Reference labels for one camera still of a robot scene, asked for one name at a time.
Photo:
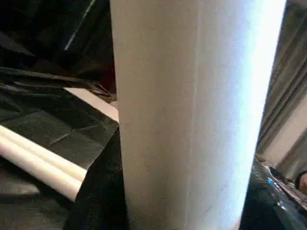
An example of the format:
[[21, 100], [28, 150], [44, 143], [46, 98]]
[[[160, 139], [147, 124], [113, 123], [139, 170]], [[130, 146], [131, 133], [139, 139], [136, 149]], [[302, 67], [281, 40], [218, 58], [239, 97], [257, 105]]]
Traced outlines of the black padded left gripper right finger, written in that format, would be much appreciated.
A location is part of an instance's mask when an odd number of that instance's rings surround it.
[[291, 180], [255, 159], [239, 228], [305, 230], [307, 196]]

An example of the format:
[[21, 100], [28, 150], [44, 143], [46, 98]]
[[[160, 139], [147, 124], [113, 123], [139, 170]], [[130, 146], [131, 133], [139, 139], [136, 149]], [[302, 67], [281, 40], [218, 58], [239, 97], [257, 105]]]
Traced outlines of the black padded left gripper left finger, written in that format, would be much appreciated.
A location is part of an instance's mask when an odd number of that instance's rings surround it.
[[67, 218], [67, 229], [127, 229], [127, 209], [118, 129], [89, 167]]

